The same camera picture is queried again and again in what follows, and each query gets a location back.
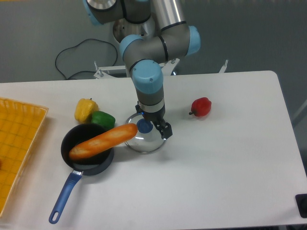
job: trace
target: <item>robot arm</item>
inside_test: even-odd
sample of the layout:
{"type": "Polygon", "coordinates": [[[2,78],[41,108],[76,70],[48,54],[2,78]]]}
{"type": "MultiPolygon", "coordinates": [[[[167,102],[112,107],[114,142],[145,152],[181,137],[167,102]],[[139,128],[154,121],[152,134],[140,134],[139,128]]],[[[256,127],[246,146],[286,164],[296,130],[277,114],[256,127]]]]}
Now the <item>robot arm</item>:
{"type": "Polygon", "coordinates": [[[123,18],[138,24],[151,16],[149,0],[83,0],[83,3],[89,16],[101,24],[123,18]]]}
{"type": "MultiPolygon", "coordinates": [[[[115,3],[109,7],[109,11],[118,12],[114,17],[121,16],[118,9],[126,9],[126,16],[130,15],[126,20],[131,20],[134,14],[127,13],[127,6],[131,6],[132,11],[132,5],[138,10],[141,6],[144,7],[146,13],[134,10],[136,15],[141,15],[138,20],[150,17],[150,14],[148,17],[148,6],[150,7],[148,0],[87,0],[87,3],[110,1],[115,3]]],[[[120,42],[119,48],[138,96],[137,112],[142,114],[145,120],[152,121],[161,138],[167,139],[172,135],[172,128],[163,119],[165,114],[163,74],[158,63],[195,53],[201,43],[196,28],[187,25],[178,0],[154,0],[152,3],[159,24],[159,35],[145,40],[141,35],[131,34],[120,42]]],[[[91,4],[91,11],[95,12],[95,17],[102,22],[103,16],[98,16],[105,10],[94,10],[91,4]]]]}

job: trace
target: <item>black frying pan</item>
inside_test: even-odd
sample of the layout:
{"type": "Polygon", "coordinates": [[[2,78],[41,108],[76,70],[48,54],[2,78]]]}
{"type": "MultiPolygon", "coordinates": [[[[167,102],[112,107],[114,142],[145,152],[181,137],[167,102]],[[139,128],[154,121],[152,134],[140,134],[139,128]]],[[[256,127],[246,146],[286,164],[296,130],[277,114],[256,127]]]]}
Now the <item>black frying pan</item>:
{"type": "Polygon", "coordinates": [[[79,162],[72,162],[69,159],[69,152],[73,147],[104,132],[105,130],[100,125],[82,124],[74,127],[64,137],[61,145],[61,154],[66,164],[73,168],[73,171],[68,176],[50,214],[49,222],[51,224],[55,224],[59,221],[71,191],[81,179],[82,175],[92,176],[99,174],[107,169],[107,167],[111,164],[114,157],[113,148],[79,162]]]}

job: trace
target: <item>white table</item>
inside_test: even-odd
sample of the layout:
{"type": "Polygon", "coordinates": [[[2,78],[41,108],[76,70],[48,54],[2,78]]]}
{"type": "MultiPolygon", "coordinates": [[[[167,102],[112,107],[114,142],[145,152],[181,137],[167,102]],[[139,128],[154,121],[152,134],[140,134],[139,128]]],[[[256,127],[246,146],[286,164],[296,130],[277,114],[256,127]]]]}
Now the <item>white table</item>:
{"type": "Polygon", "coordinates": [[[165,119],[174,135],[140,155],[116,147],[110,167],[84,176],[56,225],[50,212],[71,172],[60,154],[80,98],[93,98],[117,125],[135,112],[131,79],[0,84],[0,96],[49,108],[32,157],[0,220],[16,230],[167,230],[307,223],[295,195],[307,178],[276,74],[270,71],[165,77],[165,119]],[[189,116],[208,97],[205,119],[189,116]]]}

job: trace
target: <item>yellow tray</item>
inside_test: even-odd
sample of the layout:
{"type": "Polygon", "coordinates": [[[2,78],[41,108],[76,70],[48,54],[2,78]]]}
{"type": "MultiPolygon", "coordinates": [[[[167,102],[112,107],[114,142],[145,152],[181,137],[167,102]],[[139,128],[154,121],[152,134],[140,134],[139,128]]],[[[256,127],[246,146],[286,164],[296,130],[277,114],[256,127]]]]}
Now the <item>yellow tray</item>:
{"type": "Polygon", "coordinates": [[[0,217],[47,111],[0,97],[0,217]]]}

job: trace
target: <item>toy vegetable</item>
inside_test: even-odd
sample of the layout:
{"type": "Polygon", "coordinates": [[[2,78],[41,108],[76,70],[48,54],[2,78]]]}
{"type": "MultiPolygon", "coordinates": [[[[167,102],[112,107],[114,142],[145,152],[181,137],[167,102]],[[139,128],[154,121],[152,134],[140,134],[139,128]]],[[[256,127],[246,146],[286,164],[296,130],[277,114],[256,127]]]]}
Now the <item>toy vegetable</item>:
{"type": "Polygon", "coordinates": [[[80,99],[75,110],[75,119],[80,123],[90,120],[92,113],[98,110],[98,105],[92,99],[80,99]]]}
{"type": "Polygon", "coordinates": [[[116,145],[133,138],[138,132],[136,124],[129,123],[113,128],[103,134],[89,139],[73,147],[69,152],[72,161],[80,161],[93,157],[116,145]]]}
{"type": "Polygon", "coordinates": [[[113,129],[115,118],[102,111],[94,111],[92,114],[92,123],[101,125],[106,131],[113,129]]]}
{"type": "Polygon", "coordinates": [[[208,98],[202,97],[192,103],[190,115],[206,116],[211,110],[211,101],[208,98]]]}

